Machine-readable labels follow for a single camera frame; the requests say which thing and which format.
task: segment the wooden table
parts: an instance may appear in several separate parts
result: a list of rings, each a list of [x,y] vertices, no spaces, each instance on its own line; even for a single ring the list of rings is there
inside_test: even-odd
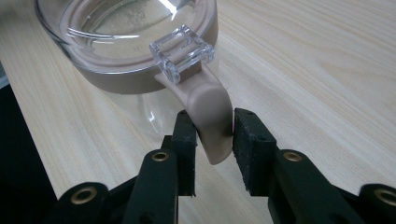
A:
[[[33,1],[0,3],[0,60],[58,197],[78,183],[109,188],[137,175],[161,139],[62,55]],[[218,1],[219,79],[280,148],[305,153],[334,185],[396,187],[396,3]],[[235,158],[211,166],[197,148],[196,198],[180,223],[271,223],[245,191]]]

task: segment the light wood grain surface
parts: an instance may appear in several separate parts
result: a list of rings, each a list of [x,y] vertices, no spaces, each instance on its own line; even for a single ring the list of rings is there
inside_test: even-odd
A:
[[[0,3],[0,60],[52,186],[58,197],[86,181],[114,188],[161,145],[128,110],[148,96],[91,85],[40,27],[32,2]],[[342,189],[396,187],[394,1],[219,0],[218,11],[214,67],[233,106],[256,112],[281,148],[305,153]],[[180,223],[272,222],[233,156],[211,166],[198,147],[196,160],[197,197],[180,199]]]

